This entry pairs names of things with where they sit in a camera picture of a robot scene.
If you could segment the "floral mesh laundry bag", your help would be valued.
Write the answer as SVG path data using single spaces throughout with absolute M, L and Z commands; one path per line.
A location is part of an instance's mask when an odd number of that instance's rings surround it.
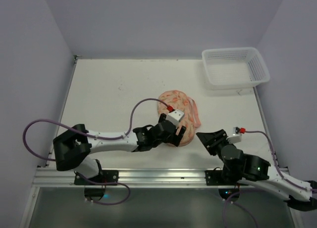
M 196 129 L 201 126 L 196 102 L 184 92 L 178 90 L 166 91 L 158 99 L 172 106 L 174 109 L 184 112 L 185 115 L 179 127 L 186 127 L 186 131 L 180 141 L 179 147 L 188 145 L 194 139 Z

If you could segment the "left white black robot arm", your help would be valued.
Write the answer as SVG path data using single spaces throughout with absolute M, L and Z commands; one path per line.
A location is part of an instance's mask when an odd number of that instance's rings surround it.
M 82 174 L 89 183 L 102 181 L 100 162 L 90 154 L 109 151 L 146 152 L 160 144 L 179 146 L 186 131 L 181 126 L 184 112 L 174 110 L 161 114 L 155 126 L 137 127 L 132 133 L 101 133 L 87 130 L 84 124 L 77 124 L 53 140 L 56 169 L 75 171 Z

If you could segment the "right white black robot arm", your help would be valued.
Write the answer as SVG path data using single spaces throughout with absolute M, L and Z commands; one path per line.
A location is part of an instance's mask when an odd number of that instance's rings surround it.
M 196 134 L 207 152 L 223 162 L 221 169 L 205 171 L 206 184 L 249 185 L 274 194 L 292 209 L 302 212 L 316 210 L 317 200 L 313 197 L 317 192 L 316 181 L 296 179 L 282 172 L 276 160 L 270 163 L 238 149 L 236 143 L 241 142 L 245 133 L 248 133 L 245 128 L 235 127 L 232 136 L 223 129 Z

